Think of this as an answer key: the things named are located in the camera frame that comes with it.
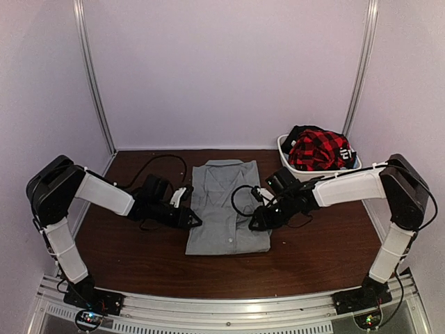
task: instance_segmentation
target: red checkered fabric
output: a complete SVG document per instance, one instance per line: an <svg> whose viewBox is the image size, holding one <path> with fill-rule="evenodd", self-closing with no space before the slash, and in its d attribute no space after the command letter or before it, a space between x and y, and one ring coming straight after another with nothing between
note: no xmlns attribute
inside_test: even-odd
<svg viewBox="0 0 445 334"><path fill-rule="evenodd" d="M307 171L352 168L354 160L348 139L324 130L303 131L289 153L289 163Z"/></svg>

